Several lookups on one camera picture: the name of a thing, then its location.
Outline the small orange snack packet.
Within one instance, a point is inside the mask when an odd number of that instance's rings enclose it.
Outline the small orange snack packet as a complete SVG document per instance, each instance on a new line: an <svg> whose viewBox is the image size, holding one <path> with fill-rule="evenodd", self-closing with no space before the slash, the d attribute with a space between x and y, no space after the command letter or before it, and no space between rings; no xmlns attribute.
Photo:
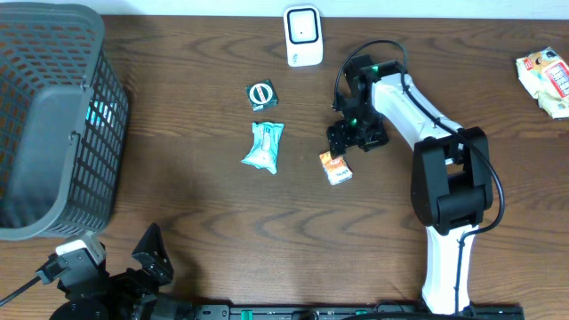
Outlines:
<svg viewBox="0 0 569 320"><path fill-rule="evenodd" d="M344 156L333 157L331 152L327 151L321 154L319 159L332 186L341 184L353 177L353 172L350 170Z"/></svg>

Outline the teal wet wipes pack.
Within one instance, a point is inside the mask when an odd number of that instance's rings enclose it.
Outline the teal wet wipes pack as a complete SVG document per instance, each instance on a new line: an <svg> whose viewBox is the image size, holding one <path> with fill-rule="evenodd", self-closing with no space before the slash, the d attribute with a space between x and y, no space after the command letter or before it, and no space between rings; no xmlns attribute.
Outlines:
<svg viewBox="0 0 569 320"><path fill-rule="evenodd" d="M252 123L253 144L242 163L276 174L279 142L284 128L285 125L280 123Z"/></svg>

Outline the green round-label ointment box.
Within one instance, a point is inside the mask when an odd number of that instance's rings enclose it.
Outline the green round-label ointment box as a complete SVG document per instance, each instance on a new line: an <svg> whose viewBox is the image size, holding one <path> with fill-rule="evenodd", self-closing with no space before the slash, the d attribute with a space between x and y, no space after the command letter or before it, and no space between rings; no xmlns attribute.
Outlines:
<svg viewBox="0 0 569 320"><path fill-rule="evenodd" d="M269 79L248 85L245 93L253 112L273 108L278 103L276 90Z"/></svg>

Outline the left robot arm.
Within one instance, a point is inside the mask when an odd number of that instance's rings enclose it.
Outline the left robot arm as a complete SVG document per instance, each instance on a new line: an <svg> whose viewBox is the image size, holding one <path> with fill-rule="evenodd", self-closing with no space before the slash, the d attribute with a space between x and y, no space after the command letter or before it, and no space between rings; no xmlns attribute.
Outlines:
<svg viewBox="0 0 569 320"><path fill-rule="evenodd" d="M106 269L105 246L93 232L67 239L55 250L54 277L68 301L52 318L192 319L191 303L160 292L172 282L173 267L157 224L148 227L132 257L140 268L112 276Z"/></svg>

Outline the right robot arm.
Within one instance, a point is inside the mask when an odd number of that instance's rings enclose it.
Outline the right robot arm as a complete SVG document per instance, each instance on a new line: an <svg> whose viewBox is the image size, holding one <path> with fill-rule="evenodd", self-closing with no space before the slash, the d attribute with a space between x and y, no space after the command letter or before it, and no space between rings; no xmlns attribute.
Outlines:
<svg viewBox="0 0 569 320"><path fill-rule="evenodd" d="M350 147L370 151L387 144L385 120L397 129L413 152L411 202L427 231L422 300L432 313L460 314L470 305L474 236L493 204L487 138L480 128L465 129L439 112L395 60L375 64L356 56L340 74L351 95L335 96L333 109L343 118L327 130L331 157Z"/></svg>

